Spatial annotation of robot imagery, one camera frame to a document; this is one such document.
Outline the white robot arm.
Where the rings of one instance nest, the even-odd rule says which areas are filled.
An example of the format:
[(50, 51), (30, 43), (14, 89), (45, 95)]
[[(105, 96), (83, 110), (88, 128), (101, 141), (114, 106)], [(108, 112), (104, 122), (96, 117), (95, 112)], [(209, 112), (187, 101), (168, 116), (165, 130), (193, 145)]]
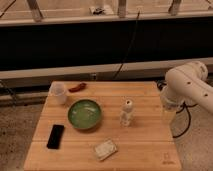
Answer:
[(189, 62), (166, 72), (166, 85), (160, 91), (162, 120), (165, 124), (171, 123), (186, 99), (213, 113), (213, 87), (206, 83), (207, 77), (208, 69), (200, 61)]

